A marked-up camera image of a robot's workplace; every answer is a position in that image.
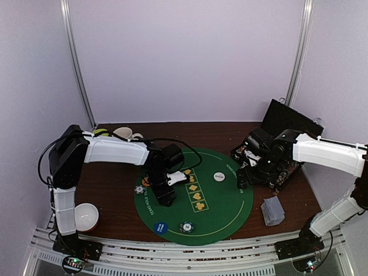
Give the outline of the poker chip stack front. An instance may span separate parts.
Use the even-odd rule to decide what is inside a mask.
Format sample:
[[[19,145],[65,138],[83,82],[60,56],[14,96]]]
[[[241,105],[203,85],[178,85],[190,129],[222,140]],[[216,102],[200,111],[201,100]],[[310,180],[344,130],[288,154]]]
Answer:
[[[182,233],[192,233],[194,230],[194,224],[189,221],[184,221],[180,224],[179,230]]]

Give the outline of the playing card deck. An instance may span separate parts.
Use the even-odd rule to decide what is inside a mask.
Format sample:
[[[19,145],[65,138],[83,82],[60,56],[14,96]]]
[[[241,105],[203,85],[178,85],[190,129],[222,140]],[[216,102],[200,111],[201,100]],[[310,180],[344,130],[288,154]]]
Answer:
[[[279,225],[285,219],[285,211],[277,196],[264,199],[260,208],[266,226]]]

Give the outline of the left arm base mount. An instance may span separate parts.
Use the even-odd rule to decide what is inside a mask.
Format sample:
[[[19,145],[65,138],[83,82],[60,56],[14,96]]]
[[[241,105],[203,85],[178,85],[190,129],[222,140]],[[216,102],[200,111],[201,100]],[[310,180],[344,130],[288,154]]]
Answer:
[[[63,236],[57,234],[52,249],[79,259],[99,261],[102,252],[102,243],[80,239],[77,233]]]

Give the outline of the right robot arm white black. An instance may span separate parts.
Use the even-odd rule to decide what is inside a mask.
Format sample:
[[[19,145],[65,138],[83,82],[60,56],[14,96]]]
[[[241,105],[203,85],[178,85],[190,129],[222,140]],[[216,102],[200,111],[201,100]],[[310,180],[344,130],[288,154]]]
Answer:
[[[294,129],[272,137],[261,128],[251,131],[242,145],[249,160],[243,173],[247,185],[271,184],[292,163],[317,168],[320,174],[333,173],[331,179],[319,177],[325,184],[323,193],[333,188],[334,181],[342,186],[339,176],[345,175],[351,181],[345,191],[333,192],[336,200],[306,223],[295,241],[298,253],[308,253],[317,244],[317,237],[367,211],[366,145],[324,139]]]

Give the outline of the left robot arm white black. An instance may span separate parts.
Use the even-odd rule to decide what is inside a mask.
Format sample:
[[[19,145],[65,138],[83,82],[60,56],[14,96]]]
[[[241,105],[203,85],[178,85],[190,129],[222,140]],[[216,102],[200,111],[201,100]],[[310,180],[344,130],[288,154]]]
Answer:
[[[182,151],[174,143],[159,146],[158,139],[141,135],[125,137],[116,132],[97,134],[70,125],[49,150],[49,185],[54,204],[60,245],[70,255],[78,255],[83,244],[77,239],[75,197],[77,186],[87,167],[129,166],[146,170],[149,185],[159,204],[170,206],[175,186],[186,179],[177,165]]]

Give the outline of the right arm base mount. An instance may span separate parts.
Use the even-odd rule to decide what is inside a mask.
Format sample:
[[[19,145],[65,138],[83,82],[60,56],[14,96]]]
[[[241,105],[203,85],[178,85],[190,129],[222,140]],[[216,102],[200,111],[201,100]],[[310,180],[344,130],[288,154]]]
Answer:
[[[295,258],[301,255],[313,253],[315,249],[324,249],[324,243],[320,238],[298,237],[275,243],[275,250],[279,260]]]

